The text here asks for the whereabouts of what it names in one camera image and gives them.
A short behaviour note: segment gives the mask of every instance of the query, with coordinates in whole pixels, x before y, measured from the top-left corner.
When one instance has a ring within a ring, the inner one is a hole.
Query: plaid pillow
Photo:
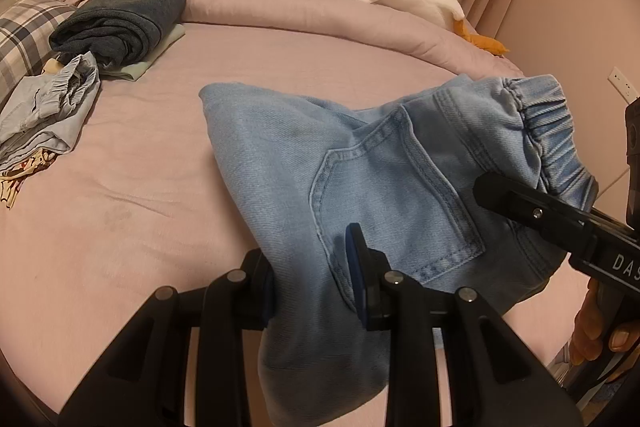
[[[56,0],[21,0],[0,17],[0,110],[25,75],[40,74],[49,36],[76,10]]]

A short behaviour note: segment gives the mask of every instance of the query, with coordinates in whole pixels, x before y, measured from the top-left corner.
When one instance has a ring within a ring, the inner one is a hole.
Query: power socket
[[[640,96],[633,84],[626,79],[626,76],[618,68],[613,68],[613,71],[611,71],[609,82],[618,90],[622,98],[626,100],[626,103],[631,103]]]

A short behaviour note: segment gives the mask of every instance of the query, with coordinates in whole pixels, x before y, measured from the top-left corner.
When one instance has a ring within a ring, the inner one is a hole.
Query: clothing pile
[[[49,37],[58,60],[91,51],[115,71],[146,57],[167,36],[187,0],[88,0]]]
[[[349,223],[392,269],[450,293],[472,286],[503,314],[566,252],[479,207],[476,178],[499,172],[582,210],[597,194],[552,76],[461,75],[366,110],[242,84],[200,97],[225,184],[276,277],[259,370],[279,426],[322,425],[386,384],[388,331],[365,331],[354,312]]]
[[[25,76],[0,112],[0,201],[11,208],[24,180],[70,152],[103,78],[137,80],[184,35],[186,0],[89,0],[61,23],[50,58]]]

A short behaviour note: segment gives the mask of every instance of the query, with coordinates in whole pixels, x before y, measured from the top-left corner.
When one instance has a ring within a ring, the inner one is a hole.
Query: screw
[[[242,270],[231,270],[228,274],[226,274],[226,278],[231,282],[242,282],[246,279],[246,273]]]
[[[156,290],[154,295],[159,301],[166,301],[174,295],[174,289],[171,286],[162,286]]]
[[[399,284],[404,280],[404,276],[395,270],[391,270],[385,273],[385,281],[391,284]]]
[[[458,296],[466,302],[473,302],[478,298],[478,293],[473,288],[464,287],[458,291]]]

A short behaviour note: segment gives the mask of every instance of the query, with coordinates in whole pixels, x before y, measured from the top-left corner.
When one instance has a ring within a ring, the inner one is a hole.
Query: human hand
[[[572,334],[569,343],[569,356],[573,365],[580,365],[585,360],[595,360],[602,353],[602,333],[604,327],[604,319],[598,308],[598,281],[591,279],[587,286],[587,295],[582,303],[582,308],[575,315],[574,334]],[[631,349],[631,347],[640,338],[640,321],[625,323],[620,325],[609,339],[609,349],[615,353],[623,353]],[[628,359],[616,370],[607,381],[613,381],[625,371],[631,369],[638,356],[640,355],[640,346],[636,349]]]

